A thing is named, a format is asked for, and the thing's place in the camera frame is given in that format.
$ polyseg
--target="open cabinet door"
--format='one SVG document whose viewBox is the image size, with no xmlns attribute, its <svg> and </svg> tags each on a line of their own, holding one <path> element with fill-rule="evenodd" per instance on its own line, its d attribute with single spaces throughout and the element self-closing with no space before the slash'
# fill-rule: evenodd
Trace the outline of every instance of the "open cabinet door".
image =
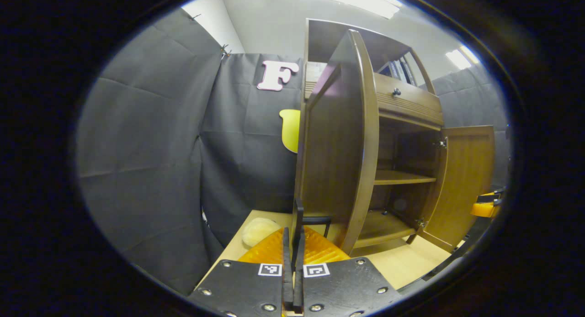
<svg viewBox="0 0 585 317">
<path fill-rule="evenodd" d="M 305 217 L 332 218 L 327 237 L 349 253 L 366 217 L 378 158 L 373 71 L 358 32 L 345 33 L 310 97 L 301 99 L 295 196 Z"/>
<path fill-rule="evenodd" d="M 451 252 L 477 219 L 477 196 L 489 191 L 494 166 L 493 126 L 443 128 L 447 148 L 439 153 L 435 187 L 422 213 L 418 235 Z"/>
</svg>

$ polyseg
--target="wooden shelf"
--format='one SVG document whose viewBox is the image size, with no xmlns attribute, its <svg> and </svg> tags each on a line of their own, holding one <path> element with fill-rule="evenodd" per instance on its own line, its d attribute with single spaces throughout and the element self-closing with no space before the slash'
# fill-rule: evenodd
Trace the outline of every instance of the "wooden shelf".
<svg viewBox="0 0 585 317">
<path fill-rule="evenodd" d="M 410 236 L 416 231 L 391 213 L 383 215 L 382 211 L 369 211 L 362 227 L 362 232 L 353 248 L 376 245 Z"/>
<path fill-rule="evenodd" d="M 377 169 L 374 185 L 422 184 L 424 182 L 435 181 L 436 178 L 424 177 L 422 175 L 393 171 L 391 169 Z"/>
</svg>

